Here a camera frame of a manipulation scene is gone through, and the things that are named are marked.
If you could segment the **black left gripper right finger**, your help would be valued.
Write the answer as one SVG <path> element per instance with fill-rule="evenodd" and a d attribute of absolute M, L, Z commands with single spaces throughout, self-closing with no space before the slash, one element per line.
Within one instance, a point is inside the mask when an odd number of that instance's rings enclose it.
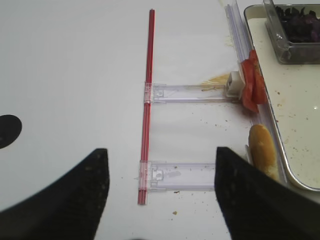
<path fill-rule="evenodd" d="M 318 240 L 320 205 L 228 147 L 216 149 L 215 194 L 233 240 Z"/>

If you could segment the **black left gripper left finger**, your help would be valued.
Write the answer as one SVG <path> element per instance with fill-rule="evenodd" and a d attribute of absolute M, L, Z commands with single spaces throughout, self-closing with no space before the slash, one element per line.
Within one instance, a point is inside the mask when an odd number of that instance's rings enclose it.
<path fill-rule="evenodd" d="M 97 148 L 43 190 L 0 213 L 2 240 L 93 240 L 110 187 L 108 151 Z"/>

